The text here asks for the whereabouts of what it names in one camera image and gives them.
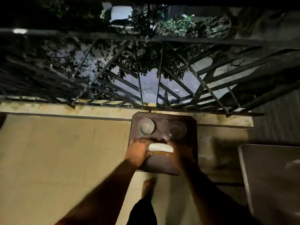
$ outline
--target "tiled floor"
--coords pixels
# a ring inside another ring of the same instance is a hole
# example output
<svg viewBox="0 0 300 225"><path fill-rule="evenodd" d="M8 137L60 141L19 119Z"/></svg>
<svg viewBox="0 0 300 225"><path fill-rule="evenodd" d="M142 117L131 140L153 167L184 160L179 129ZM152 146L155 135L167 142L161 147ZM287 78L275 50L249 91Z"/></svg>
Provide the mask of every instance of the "tiled floor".
<svg viewBox="0 0 300 225"><path fill-rule="evenodd" d="M0 130L0 224L54 224L122 161L129 130L127 121L8 115ZM118 225L151 176L134 174ZM158 224L200 224L182 177L156 176Z"/></svg>

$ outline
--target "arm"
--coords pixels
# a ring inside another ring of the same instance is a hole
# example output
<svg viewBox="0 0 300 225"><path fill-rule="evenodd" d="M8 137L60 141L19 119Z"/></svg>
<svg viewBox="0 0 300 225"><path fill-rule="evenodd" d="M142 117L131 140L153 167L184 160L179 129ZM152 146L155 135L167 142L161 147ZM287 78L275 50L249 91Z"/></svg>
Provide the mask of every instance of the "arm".
<svg viewBox="0 0 300 225"><path fill-rule="evenodd" d="M151 155L146 148L151 140L132 141L125 159L115 170L61 219L60 224L107 224L118 219L131 178L136 169Z"/></svg>
<svg viewBox="0 0 300 225"><path fill-rule="evenodd" d="M220 191L193 161L191 148L168 142L168 157L186 178L203 225L258 224L246 207Z"/></svg>

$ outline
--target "foliage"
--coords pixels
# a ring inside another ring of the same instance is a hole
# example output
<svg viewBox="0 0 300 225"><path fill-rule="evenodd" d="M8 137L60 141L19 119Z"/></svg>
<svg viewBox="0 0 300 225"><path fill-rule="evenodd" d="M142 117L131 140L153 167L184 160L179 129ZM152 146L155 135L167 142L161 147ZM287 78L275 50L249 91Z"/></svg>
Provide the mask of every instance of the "foliage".
<svg viewBox="0 0 300 225"><path fill-rule="evenodd" d="M132 12L133 31L145 37L152 37L155 34L172 35L172 36L192 36L192 37L218 37L224 38L228 34L230 22L224 18L208 18L202 21L194 22L194 16L185 16L178 21L163 19L163 5L140 5L134 8ZM34 26L24 23L20 25L21 20L13 26L23 28L36 29L55 29L60 31L79 31L79 32L114 32L120 33L122 29L113 27L109 21L101 18L102 7L97 4L76 3L67 1L55 1L42 5L39 8L39 14L44 14L46 20L35 23ZM38 59L40 63L48 61L53 63L58 69L64 71L66 77L72 73L80 65L84 53L91 46L92 40L81 38L41 38L28 37L20 39L16 47L21 48L23 56ZM124 41L118 40L97 40L92 51L87 56L87 59L79 69L78 76L85 79L93 79L95 75L102 70L103 66L116 53L118 47ZM171 42L177 52L186 60L196 55L202 50L208 48L207 45L201 44L182 44ZM187 71L187 67L182 63L177 55L169 48L156 42L136 42L137 60L133 57L135 50L133 47L128 47L127 52L124 52L118 59L118 62L123 63L126 67L134 72L140 72L146 75L149 71L159 68L161 52L162 58L162 74L165 78L170 76L164 71L167 68L173 72L178 78L182 78ZM119 69L118 75L125 77L127 73ZM103 74L103 79L114 81L113 78ZM112 88L104 85L100 81L96 84L103 85L107 89ZM93 94L98 93L97 90L92 90ZM102 98L110 98L109 94L101 94Z"/></svg>

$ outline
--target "hand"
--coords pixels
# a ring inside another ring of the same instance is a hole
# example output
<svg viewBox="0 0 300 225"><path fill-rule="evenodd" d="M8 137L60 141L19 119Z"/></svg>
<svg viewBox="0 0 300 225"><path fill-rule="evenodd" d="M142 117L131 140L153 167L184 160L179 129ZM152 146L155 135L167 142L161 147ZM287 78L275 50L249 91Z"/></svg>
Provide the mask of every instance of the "hand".
<svg viewBox="0 0 300 225"><path fill-rule="evenodd" d="M167 156L179 170L183 169L183 163L186 161L194 163L191 147L174 141L168 141L167 143L173 148L173 153L167 153Z"/></svg>
<svg viewBox="0 0 300 225"><path fill-rule="evenodd" d="M147 138L132 140L128 146L124 159L128 159L136 166L136 168L138 168L148 156L152 155L152 152L146 151L152 142L152 140Z"/></svg>

